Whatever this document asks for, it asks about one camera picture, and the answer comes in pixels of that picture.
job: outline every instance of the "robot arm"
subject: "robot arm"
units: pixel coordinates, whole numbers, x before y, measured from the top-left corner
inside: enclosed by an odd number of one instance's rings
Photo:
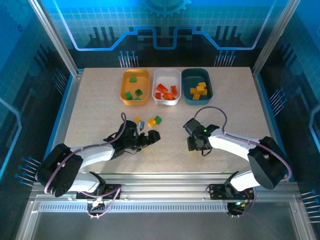
[[[91,164],[115,159],[124,154],[127,149],[139,152],[160,140],[160,134],[155,130],[148,131],[148,136],[140,133],[143,129],[142,125],[141,122],[137,125],[133,121],[126,120],[121,135],[120,132],[124,124],[120,126],[118,132],[104,139],[103,143],[86,146],[83,151],[82,147],[69,148],[63,143],[58,144],[39,166],[35,179],[43,186],[48,185],[47,191],[54,197],[60,197],[71,191],[93,193],[94,195],[105,193],[106,183],[99,175],[94,172],[79,172],[80,169]],[[108,144],[117,136],[119,136],[117,140]],[[54,171],[69,155],[72,156],[62,165],[48,184]]]
[[[270,137],[250,139],[231,133],[225,134],[220,127],[212,124],[204,127],[194,118],[190,119],[183,128],[190,135],[187,138],[189,151],[201,151],[202,155],[206,156],[212,149],[222,149],[249,161],[250,171],[239,175],[237,175],[238,172],[235,172],[225,182],[225,189],[229,196],[257,186],[270,190],[274,189],[288,174],[286,166],[279,159],[265,149],[252,144],[257,143],[268,147],[283,159],[286,159],[277,143]],[[247,143],[237,140],[237,137],[247,139]]]

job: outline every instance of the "glass panel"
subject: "glass panel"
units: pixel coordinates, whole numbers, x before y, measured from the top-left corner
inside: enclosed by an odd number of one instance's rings
[[[302,193],[316,189],[317,194],[320,191],[319,10],[318,1],[300,2],[260,72],[299,188]],[[319,225],[314,226],[319,233]]]
[[[28,1],[0,1],[0,23],[0,232],[15,239],[70,74]]]
[[[252,67],[286,3],[43,0],[79,68]]]

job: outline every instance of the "yellow block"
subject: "yellow block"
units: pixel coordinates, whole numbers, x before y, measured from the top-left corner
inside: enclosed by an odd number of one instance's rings
[[[196,91],[197,91],[197,89],[196,88],[190,88],[190,94],[191,95],[193,95],[193,94],[195,94],[196,93]]]
[[[197,94],[197,93],[195,93],[195,94],[193,95],[192,100],[199,100],[199,98],[200,98],[200,95]]]
[[[205,88],[203,86],[196,86],[196,90],[198,92],[202,92],[203,90],[205,90]]]
[[[202,93],[200,95],[207,96],[207,94],[208,94],[208,89],[205,89],[202,91]]]
[[[153,128],[157,124],[156,120],[154,118],[150,118],[148,120],[148,125],[150,128]]]
[[[138,122],[140,122],[140,117],[138,117],[138,116],[136,116],[135,118],[134,118],[134,122],[137,124]]]
[[[206,85],[205,82],[199,82],[199,83],[198,83],[198,86],[203,87],[204,89],[207,88],[207,85]]]

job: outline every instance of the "beige table surface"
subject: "beige table surface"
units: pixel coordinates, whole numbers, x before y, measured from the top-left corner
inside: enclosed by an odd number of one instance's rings
[[[121,112],[128,120],[139,116],[145,122],[144,132],[150,130],[148,119],[159,115],[162,123],[153,129],[161,140],[135,155],[128,153],[107,162],[83,169],[96,173],[152,173],[194,172],[225,173],[246,171],[250,168],[244,159],[229,152],[213,149],[206,156],[188,151],[187,132],[183,125],[203,106],[187,105],[183,94],[175,106],[157,105],[151,94],[154,71],[150,73],[150,95],[144,106],[126,106],[120,99],[122,76],[126,68],[85,68],[65,137],[69,147],[86,146],[100,142],[118,131],[122,124]],[[228,116],[226,131],[261,139],[269,130],[249,67],[204,67],[209,73],[213,98],[206,106],[223,109]],[[205,126],[222,126],[223,115],[214,109],[205,109],[197,117]]]

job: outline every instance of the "cable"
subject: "cable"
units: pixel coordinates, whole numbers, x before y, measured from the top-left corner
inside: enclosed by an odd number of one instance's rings
[[[138,150],[136,150],[134,153],[129,152],[129,151],[124,151],[124,152],[127,153],[127,154],[135,155],[138,152]]]
[[[226,131],[225,131],[225,127],[227,125],[227,121],[228,121],[228,117],[227,117],[227,114],[219,107],[216,107],[216,106],[205,106],[203,108],[200,108],[194,115],[194,119],[196,119],[196,116],[198,115],[198,113],[204,109],[217,109],[219,110],[223,115],[224,115],[224,123],[222,125],[222,132],[224,134],[225,137],[228,137],[230,139],[234,139],[234,140],[238,140],[240,142],[243,142],[243,143],[246,143],[246,144],[252,144],[252,145],[256,145],[266,151],[268,151],[270,154],[274,155],[277,159],[279,159],[280,162],[282,162],[284,164],[284,166],[286,167],[286,169],[288,170],[288,176],[286,178],[283,178],[281,180],[281,182],[286,182],[288,181],[291,177],[292,177],[292,170],[289,166],[289,164],[281,157],[279,156],[277,153],[275,153],[273,150],[271,150],[270,148],[258,143],[258,142],[255,142],[255,141],[251,141],[251,140],[248,140],[248,139],[245,139],[245,138],[242,138],[242,137],[238,137],[238,136],[232,136],[230,134],[228,134]]]
[[[91,194],[91,193],[89,193],[89,192],[86,192],[86,191],[81,191],[80,193],[82,193],[82,194],[84,194],[84,195],[86,195],[86,196],[88,196],[88,197],[91,197],[91,198],[95,198],[95,199],[96,199],[96,198],[103,198],[103,197],[109,196],[109,195],[115,193],[115,192],[118,190],[118,188],[116,188],[116,189],[114,189],[114,190],[112,190],[112,191],[106,192],[106,193],[104,193],[104,194],[101,194],[101,195],[93,195],[93,194]]]
[[[46,183],[45,187],[44,187],[44,193],[45,194],[50,194],[50,192],[48,192],[48,188],[50,186],[50,184],[52,183],[53,179],[55,178],[55,176],[57,175],[57,173],[59,172],[59,170],[65,165],[66,161],[68,161],[73,155],[79,153],[79,152],[82,152],[83,150],[86,150],[86,149],[90,149],[90,148],[95,148],[95,147],[102,147],[102,146],[105,146],[105,145],[108,145],[108,144],[111,144],[115,141],[117,141],[121,135],[124,133],[125,131],[125,128],[126,128],[126,123],[127,123],[127,116],[124,112],[121,113],[121,118],[123,120],[123,127],[119,133],[118,136],[116,136],[114,139],[112,139],[111,141],[109,142],[104,142],[102,144],[93,144],[93,145],[88,145],[88,146],[84,146],[82,148],[79,148],[78,150],[75,150],[74,152],[70,153],[59,165],[58,167],[54,170],[54,172],[52,173],[52,175],[50,176],[48,182]]]
[[[115,200],[117,199],[119,193],[120,193],[120,190],[121,190],[121,187],[118,187],[116,189],[116,194],[114,195],[113,199],[112,199],[112,202],[110,203],[110,205],[108,206],[105,206],[105,211],[103,213],[100,213],[100,214],[97,214],[97,215],[92,215],[90,210],[88,210],[86,213],[91,217],[91,218],[99,218],[99,217],[102,217],[103,215],[105,215],[107,212],[109,212],[109,210],[111,209],[112,205],[114,204]]]

